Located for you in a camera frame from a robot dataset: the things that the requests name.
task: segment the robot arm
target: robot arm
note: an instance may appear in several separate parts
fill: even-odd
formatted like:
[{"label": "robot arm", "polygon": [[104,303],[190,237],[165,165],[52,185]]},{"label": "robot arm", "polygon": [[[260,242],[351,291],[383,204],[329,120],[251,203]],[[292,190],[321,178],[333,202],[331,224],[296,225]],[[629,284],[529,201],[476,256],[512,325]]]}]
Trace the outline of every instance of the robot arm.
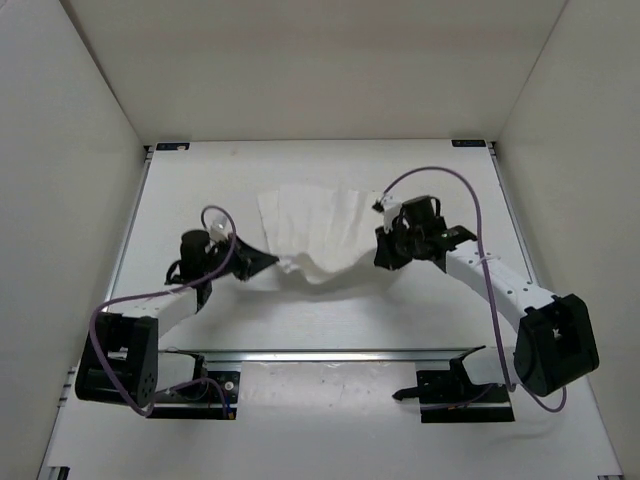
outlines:
[{"label": "robot arm", "polygon": [[[429,260],[488,300],[482,269],[487,262],[497,309],[518,334],[516,347],[505,348],[512,381],[546,396],[598,367],[589,314],[580,298],[560,298],[533,285],[490,254],[480,258],[475,235],[461,226],[447,228],[434,197],[401,205],[383,197],[374,209],[384,214],[384,225],[376,230],[378,267],[396,270],[412,260]],[[496,348],[466,352],[452,363],[452,371],[474,385],[504,383]]]},{"label": "robot arm", "polygon": [[[214,272],[231,248],[222,228],[224,225],[211,231],[192,230],[182,235],[180,260],[169,267],[166,283],[186,286]],[[236,237],[230,261],[216,278],[232,274],[247,281],[277,262],[278,257],[260,252]],[[202,376],[201,356],[159,353],[158,339],[202,309],[211,295],[211,283],[205,281],[176,293],[149,298],[124,313],[101,312],[97,317],[96,334],[101,350],[139,407],[151,403],[157,391]],[[123,403],[100,364],[90,337],[78,367],[75,391],[82,400]]]}]

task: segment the white cloth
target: white cloth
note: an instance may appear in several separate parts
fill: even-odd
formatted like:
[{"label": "white cloth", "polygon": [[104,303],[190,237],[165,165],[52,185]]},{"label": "white cloth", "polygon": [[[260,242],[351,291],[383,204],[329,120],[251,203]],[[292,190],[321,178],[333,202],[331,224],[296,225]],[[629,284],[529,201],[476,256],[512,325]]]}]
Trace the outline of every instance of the white cloth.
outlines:
[{"label": "white cloth", "polygon": [[326,282],[375,251],[383,218],[371,207],[379,197],[297,184],[264,192],[258,206],[269,251],[284,272],[300,270],[309,283]]}]

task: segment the white wall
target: white wall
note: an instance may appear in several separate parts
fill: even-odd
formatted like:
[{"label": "white wall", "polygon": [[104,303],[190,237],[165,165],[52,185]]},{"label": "white wall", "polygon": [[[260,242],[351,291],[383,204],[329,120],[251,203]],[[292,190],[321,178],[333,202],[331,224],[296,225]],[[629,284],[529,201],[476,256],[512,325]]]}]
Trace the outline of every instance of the white wall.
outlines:
[{"label": "white wall", "polygon": [[37,474],[143,158],[60,4],[0,7],[0,478]]},{"label": "white wall", "polygon": [[564,0],[62,0],[166,139],[495,139]]},{"label": "white wall", "polygon": [[572,0],[499,139],[543,277],[590,307],[592,375],[640,477],[640,2]]}]

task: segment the white enclosure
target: white enclosure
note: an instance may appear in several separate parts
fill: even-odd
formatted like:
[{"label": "white enclosure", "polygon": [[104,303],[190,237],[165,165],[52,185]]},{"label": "white enclosure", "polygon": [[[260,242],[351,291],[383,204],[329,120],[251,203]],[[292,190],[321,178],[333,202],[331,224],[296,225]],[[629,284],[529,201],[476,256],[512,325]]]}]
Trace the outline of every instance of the white enclosure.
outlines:
[{"label": "white enclosure", "polygon": [[[0,477],[38,474],[67,369],[78,360],[88,313],[107,293],[126,238],[144,171],[143,144],[457,137],[497,140],[501,180],[489,160],[478,163],[469,151],[453,155],[446,141],[428,147],[419,141],[384,142],[376,149],[366,142],[323,147],[312,142],[193,143],[184,168],[172,163],[169,153],[156,156],[116,290],[160,286],[166,260],[177,253],[178,235],[197,225],[194,210],[201,203],[238,205],[243,235],[259,244],[253,198],[259,189],[277,185],[276,173],[316,183],[342,176],[379,189],[394,173],[424,164],[427,158],[419,153],[431,152],[425,155],[429,160],[452,162],[475,178],[491,205],[488,241],[499,246],[507,263],[526,272],[500,187],[514,200],[543,284],[574,291],[587,301],[601,355],[601,367],[591,375],[597,407],[626,478],[640,478],[640,415],[634,402],[640,393],[634,376],[640,361],[635,318],[639,42],[637,0],[0,0],[0,258],[5,267],[0,373],[7,382],[0,394]],[[238,165],[251,165],[257,173],[241,175]],[[297,168],[294,173],[291,165]],[[372,173],[363,175],[365,166]],[[189,183],[175,189],[175,195],[163,195],[169,177],[182,171],[192,172]],[[412,180],[403,188],[423,193],[422,186],[428,186],[446,197],[447,215],[454,215],[455,223],[471,224],[465,192],[447,180],[430,181]],[[153,248],[144,246],[149,236],[155,239]],[[398,320],[403,328],[384,321],[375,328],[368,324],[370,317],[360,313],[367,304],[363,298],[382,288],[374,278],[361,290],[323,297],[321,314],[305,317],[309,330],[300,333],[291,329],[296,309],[302,297],[318,292],[290,285],[290,291],[276,294],[279,315],[266,315],[255,292],[224,284],[220,300],[224,296],[227,302],[227,324],[211,327],[211,317],[203,312],[164,341],[236,349],[293,343],[464,348],[490,342],[484,303],[470,296],[449,305],[443,300],[447,293],[463,295],[465,289],[450,279],[441,283],[436,273],[419,273],[436,289],[419,306],[430,322],[415,321],[417,312],[411,308],[380,303],[387,314],[404,319]],[[273,289],[276,280],[267,275],[255,288]],[[394,289],[403,281],[391,281],[384,290],[397,294]],[[477,308],[483,309],[483,326],[468,329],[468,316]],[[349,312],[353,322],[345,321]],[[261,322],[265,315],[268,321]],[[331,334],[321,317],[331,319]],[[260,369],[251,368],[255,385],[261,385]],[[394,369],[376,370],[381,386],[395,386],[392,378],[408,372],[406,365],[394,364]],[[309,369],[303,377],[322,374]],[[291,388],[304,384],[296,375],[284,375]],[[620,473],[586,381],[572,386],[570,394],[578,404],[572,400],[567,412],[556,417],[533,413],[527,399],[515,395],[519,422],[506,428],[408,428],[432,447],[425,458],[441,466],[447,448],[460,448],[462,442],[484,478],[515,475],[509,468],[517,465],[522,475],[536,478],[534,460],[520,450],[527,444],[538,452],[536,462],[554,459],[558,469],[545,471],[548,478],[558,472],[562,478]],[[357,395],[347,400],[359,401]],[[255,406],[265,399],[245,401]],[[59,431],[77,433],[84,443],[75,453],[70,443],[58,443],[48,458],[75,461],[70,478],[100,478],[92,465],[111,478],[131,477],[104,463],[107,458],[127,463],[116,450],[95,464],[87,458],[94,449],[120,441],[141,444],[146,433],[162,444],[165,455],[159,459],[155,444],[148,444],[140,460],[150,469],[139,464],[132,471],[138,478],[173,478],[175,462],[198,460],[180,450],[181,440],[206,441],[210,424],[220,423],[189,427],[171,422],[165,429],[162,422],[130,422],[128,412],[114,407],[73,400],[67,405],[80,423],[64,424],[59,417]],[[382,397],[372,405],[380,421],[362,442],[362,436],[350,437],[337,421],[302,422],[296,430],[268,420],[256,420],[257,433],[249,441],[242,428],[255,417],[247,414],[235,431],[221,427],[230,429],[222,452],[244,445],[257,452],[277,432],[292,434],[291,443],[285,443],[296,453],[295,461],[288,470],[269,465],[270,455],[284,452],[273,444],[256,453],[259,464],[233,470],[216,462],[217,472],[222,478],[260,477],[263,464],[279,478],[301,478],[305,467],[321,472],[321,465],[305,463],[309,452],[300,441],[305,431],[320,430],[327,434],[327,448],[343,446],[380,462],[370,465],[366,478],[433,474],[420,463],[423,450],[415,448],[416,442],[409,447],[407,439],[393,442],[387,433],[394,432],[391,425],[410,423],[413,413],[386,407]],[[109,424],[105,439],[92,436],[94,420]],[[131,429],[124,440],[122,429]],[[344,443],[334,445],[337,436]],[[575,449],[581,444],[586,445],[584,458],[577,461]],[[496,460],[498,449],[510,459],[505,469],[497,467],[502,465]],[[393,452],[402,459],[401,468],[382,462],[385,453]],[[360,478],[346,454],[336,455],[340,460],[328,473]],[[519,463],[509,463],[516,457]],[[606,468],[596,469],[596,462]],[[464,478],[466,467],[454,464],[448,472]],[[43,469],[41,478],[48,473]],[[446,470],[439,473],[448,477]]]},{"label": "white enclosure", "polygon": [[[381,190],[424,164],[471,179],[489,252],[528,278],[486,147],[454,148],[448,140],[192,143],[185,151],[155,152],[150,163],[116,296],[163,288],[179,235],[198,227],[207,203],[230,209],[240,237],[266,249],[258,192],[294,182]],[[430,173],[397,188],[406,198],[425,192],[441,199],[451,225],[473,228],[473,203],[459,180]],[[215,281],[203,310],[162,337],[161,348],[353,352],[495,344],[487,303],[466,285],[428,262],[394,274],[371,261],[320,288],[275,268],[247,283]],[[513,345],[508,323],[503,330]],[[204,480],[211,470],[220,480],[294,479],[299,470],[308,470],[308,480],[418,480],[426,471],[505,480],[620,473],[585,379],[571,385],[567,410],[558,417],[519,390],[512,396],[512,424],[423,425],[417,403],[400,405],[390,396],[415,383],[413,362],[245,362],[241,368],[235,422],[142,420],[123,407],[80,402],[70,392],[47,462],[69,467],[69,480]],[[559,398],[545,402],[557,405]],[[167,458],[150,464],[158,453]],[[241,462],[227,462],[238,455]]]}]

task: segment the white table surface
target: white table surface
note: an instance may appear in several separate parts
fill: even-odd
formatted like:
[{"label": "white table surface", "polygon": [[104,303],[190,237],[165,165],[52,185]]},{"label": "white table surface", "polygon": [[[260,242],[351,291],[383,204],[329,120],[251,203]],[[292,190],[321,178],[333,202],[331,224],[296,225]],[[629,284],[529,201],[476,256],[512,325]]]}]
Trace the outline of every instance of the white table surface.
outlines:
[{"label": "white table surface", "polygon": [[[404,171],[429,164],[454,168],[472,182],[488,250],[525,275],[485,148],[454,149],[447,140],[192,143],[188,151],[154,154],[116,295],[162,288],[167,266],[178,258],[180,234],[198,228],[203,205],[228,208],[240,237],[264,249],[259,191],[289,182],[382,190]],[[471,199],[458,180],[421,174],[397,188],[406,199],[438,196],[449,225],[475,230]],[[433,265],[414,262],[399,275],[363,267],[320,288],[282,278],[276,269],[247,284],[218,281],[207,307],[160,343],[231,350],[464,348],[491,344],[492,337],[482,299]],[[410,363],[242,368],[235,422],[143,420],[124,407],[72,395],[48,463],[69,466],[69,480],[565,480],[620,473],[584,380],[571,385],[558,415],[518,391],[514,423],[422,425],[417,405],[390,397],[415,382]]]}]

